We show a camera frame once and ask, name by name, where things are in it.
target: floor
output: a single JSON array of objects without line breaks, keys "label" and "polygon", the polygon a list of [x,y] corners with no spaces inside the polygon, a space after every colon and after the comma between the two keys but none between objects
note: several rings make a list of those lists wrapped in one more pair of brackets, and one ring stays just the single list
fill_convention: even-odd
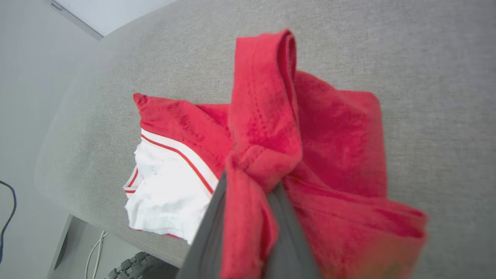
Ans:
[{"label": "floor", "polygon": [[[60,265],[49,279],[83,278],[86,261],[91,248],[100,238],[102,230],[73,217],[67,231],[67,248]],[[110,270],[121,262],[140,252],[138,248],[109,234],[104,238],[102,256],[96,278],[106,278]],[[88,268],[88,278],[92,278],[98,247],[93,252]]]},{"label": "floor", "polygon": [[[1,1],[0,180],[17,195],[2,279],[47,277],[69,213],[35,188],[35,163],[67,87],[97,46],[45,1]],[[11,192],[0,185],[0,228],[11,210]]]}]

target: white wall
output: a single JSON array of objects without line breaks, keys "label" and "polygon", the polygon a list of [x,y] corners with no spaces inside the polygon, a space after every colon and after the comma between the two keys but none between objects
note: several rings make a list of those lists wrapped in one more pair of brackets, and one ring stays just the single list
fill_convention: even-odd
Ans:
[{"label": "white wall", "polygon": [[176,0],[56,0],[102,36]]},{"label": "white wall", "polygon": [[[35,160],[63,93],[98,42],[43,0],[2,0],[0,179],[17,191],[0,278],[45,278],[67,212],[33,186]],[[12,207],[0,185],[0,226]]]}]

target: folded clothing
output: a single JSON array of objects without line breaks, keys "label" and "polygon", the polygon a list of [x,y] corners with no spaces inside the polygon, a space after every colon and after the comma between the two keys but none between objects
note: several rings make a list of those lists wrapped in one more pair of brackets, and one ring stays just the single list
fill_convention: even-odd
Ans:
[{"label": "folded clothing", "polygon": [[[260,277],[278,234],[265,196],[279,181],[325,278],[411,273],[427,239],[427,217],[386,199],[379,101],[297,71],[288,30],[237,40],[230,105],[139,93],[134,100],[144,136],[136,150],[139,173],[127,187],[135,191],[126,205],[131,228],[191,242],[208,205],[206,184],[214,190],[225,168],[222,278]],[[148,146],[153,142],[184,156]],[[193,173],[211,180],[183,177]]]}]

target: white cable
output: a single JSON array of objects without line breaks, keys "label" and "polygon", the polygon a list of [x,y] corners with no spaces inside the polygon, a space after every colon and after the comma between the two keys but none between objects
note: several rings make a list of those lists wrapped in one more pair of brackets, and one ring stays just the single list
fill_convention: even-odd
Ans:
[{"label": "white cable", "polygon": [[103,239],[109,234],[108,232],[102,231],[100,235],[100,239],[93,245],[91,248],[90,255],[88,256],[88,260],[86,261],[86,269],[84,270],[84,279],[88,279],[88,266],[90,265],[91,255],[93,255],[93,251],[95,251],[96,246],[98,245],[98,257],[96,259],[95,270],[93,271],[93,279],[96,277],[96,271],[98,269],[98,264],[100,262],[100,255],[102,254],[102,243]]}]

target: gray upholstery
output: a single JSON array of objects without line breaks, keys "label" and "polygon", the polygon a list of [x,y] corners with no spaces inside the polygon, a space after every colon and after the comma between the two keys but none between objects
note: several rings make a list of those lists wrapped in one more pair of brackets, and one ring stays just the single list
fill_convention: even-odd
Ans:
[{"label": "gray upholstery", "polygon": [[235,39],[288,27],[300,69],[379,97],[390,197],[430,216],[414,277],[494,277],[495,14],[490,0],[179,0],[100,42],[54,119],[36,184],[181,266],[185,242],[127,227],[121,186],[139,143],[131,95],[229,102]]}]

